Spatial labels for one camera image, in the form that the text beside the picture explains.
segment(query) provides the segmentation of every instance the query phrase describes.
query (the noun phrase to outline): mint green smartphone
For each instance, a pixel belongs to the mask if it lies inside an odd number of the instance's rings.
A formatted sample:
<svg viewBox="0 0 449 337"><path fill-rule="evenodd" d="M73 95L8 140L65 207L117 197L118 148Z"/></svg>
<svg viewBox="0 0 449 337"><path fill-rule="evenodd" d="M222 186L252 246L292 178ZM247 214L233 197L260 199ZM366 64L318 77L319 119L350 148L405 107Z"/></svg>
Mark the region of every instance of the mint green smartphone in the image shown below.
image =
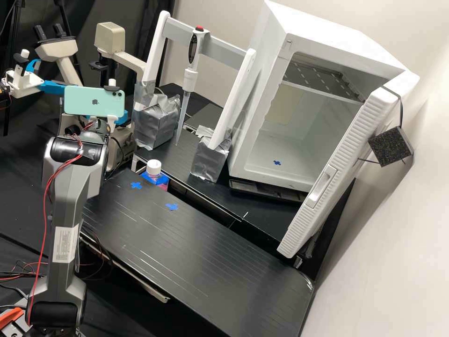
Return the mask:
<svg viewBox="0 0 449 337"><path fill-rule="evenodd" d="M70 115L122 117L125 109L123 90L67 86L64 90L64 111Z"/></svg>

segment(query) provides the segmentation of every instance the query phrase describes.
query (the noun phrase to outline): blue cross mark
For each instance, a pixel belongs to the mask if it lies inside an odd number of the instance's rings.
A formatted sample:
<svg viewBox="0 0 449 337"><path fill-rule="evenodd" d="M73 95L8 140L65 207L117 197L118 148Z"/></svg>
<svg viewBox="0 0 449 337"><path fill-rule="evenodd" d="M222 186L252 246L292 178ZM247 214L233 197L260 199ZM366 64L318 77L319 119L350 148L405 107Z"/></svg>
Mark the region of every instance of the blue cross mark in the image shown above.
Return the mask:
<svg viewBox="0 0 449 337"><path fill-rule="evenodd" d="M170 211L176 211L178 209L178 204L165 204L165 206L170 210Z"/></svg>
<svg viewBox="0 0 449 337"><path fill-rule="evenodd" d="M138 189L141 190L142 189L142 185L140 184L140 182L136 182L136 183L131 183L131 188L133 189Z"/></svg>

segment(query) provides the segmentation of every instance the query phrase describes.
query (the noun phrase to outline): electronic pipette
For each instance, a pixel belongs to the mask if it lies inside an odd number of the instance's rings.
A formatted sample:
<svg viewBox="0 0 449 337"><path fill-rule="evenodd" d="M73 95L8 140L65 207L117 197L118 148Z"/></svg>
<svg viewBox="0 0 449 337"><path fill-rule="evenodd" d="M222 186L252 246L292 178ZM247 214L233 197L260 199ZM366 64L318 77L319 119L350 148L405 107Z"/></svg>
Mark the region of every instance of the electronic pipette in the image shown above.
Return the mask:
<svg viewBox="0 0 449 337"><path fill-rule="evenodd" d="M184 97L182 98L181 112L179 114L178 129L176 130L176 145L178 145L179 137L181 136L182 125L184 124L184 118L186 116L186 110L188 105L188 99L190 93L195 88L196 79L198 78L198 59L200 57L201 46L203 39L209 31L202 26L196 26L193 30L190 43L188 45L188 67L184 71L184 82L182 83L182 90L184 90Z"/></svg>

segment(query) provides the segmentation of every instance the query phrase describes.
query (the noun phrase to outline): mini fridge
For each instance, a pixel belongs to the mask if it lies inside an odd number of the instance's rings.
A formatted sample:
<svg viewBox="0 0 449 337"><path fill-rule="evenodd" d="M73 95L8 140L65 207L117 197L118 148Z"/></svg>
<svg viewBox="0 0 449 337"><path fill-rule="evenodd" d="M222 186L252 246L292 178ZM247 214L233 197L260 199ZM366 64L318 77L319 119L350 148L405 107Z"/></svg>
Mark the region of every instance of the mini fridge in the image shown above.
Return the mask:
<svg viewBox="0 0 449 337"><path fill-rule="evenodd" d="M278 248L292 257L399 114L390 91L404 101L419 77L363 33L268 0L249 48L253 66L216 133L233 130L231 176L308 192Z"/></svg>

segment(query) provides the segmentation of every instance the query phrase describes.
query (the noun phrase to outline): orange object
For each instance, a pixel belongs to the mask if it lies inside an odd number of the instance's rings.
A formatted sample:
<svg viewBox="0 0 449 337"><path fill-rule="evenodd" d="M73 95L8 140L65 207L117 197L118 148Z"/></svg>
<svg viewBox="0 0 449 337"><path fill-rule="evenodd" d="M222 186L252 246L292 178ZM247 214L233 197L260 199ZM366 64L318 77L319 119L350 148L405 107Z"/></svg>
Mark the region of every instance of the orange object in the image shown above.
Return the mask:
<svg viewBox="0 0 449 337"><path fill-rule="evenodd" d="M14 322L17 318L22 316L24 311L22 308L14 308L7 313L0 316L0 330L6 327L11 322Z"/></svg>

